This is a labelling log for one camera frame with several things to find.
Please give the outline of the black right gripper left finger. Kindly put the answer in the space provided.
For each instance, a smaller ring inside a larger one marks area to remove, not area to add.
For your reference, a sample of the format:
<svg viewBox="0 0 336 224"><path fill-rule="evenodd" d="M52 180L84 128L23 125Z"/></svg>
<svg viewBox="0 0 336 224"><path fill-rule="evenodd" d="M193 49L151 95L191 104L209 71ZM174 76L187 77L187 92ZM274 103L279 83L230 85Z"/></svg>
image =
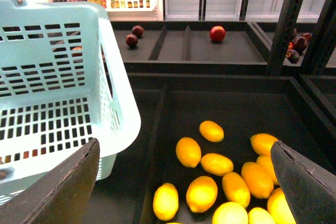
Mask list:
<svg viewBox="0 0 336 224"><path fill-rule="evenodd" d="M95 138L1 206L1 223L81 223L99 166Z"/></svg>

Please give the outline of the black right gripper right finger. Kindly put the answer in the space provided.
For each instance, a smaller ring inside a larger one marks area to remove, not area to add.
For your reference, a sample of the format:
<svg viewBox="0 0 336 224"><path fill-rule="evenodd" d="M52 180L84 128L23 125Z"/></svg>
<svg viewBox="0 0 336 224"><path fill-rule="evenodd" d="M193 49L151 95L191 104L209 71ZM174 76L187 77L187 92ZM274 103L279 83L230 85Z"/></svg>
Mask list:
<svg viewBox="0 0 336 224"><path fill-rule="evenodd" d="M281 141L270 153L296 223L335 223L335 174Z"/></svg>

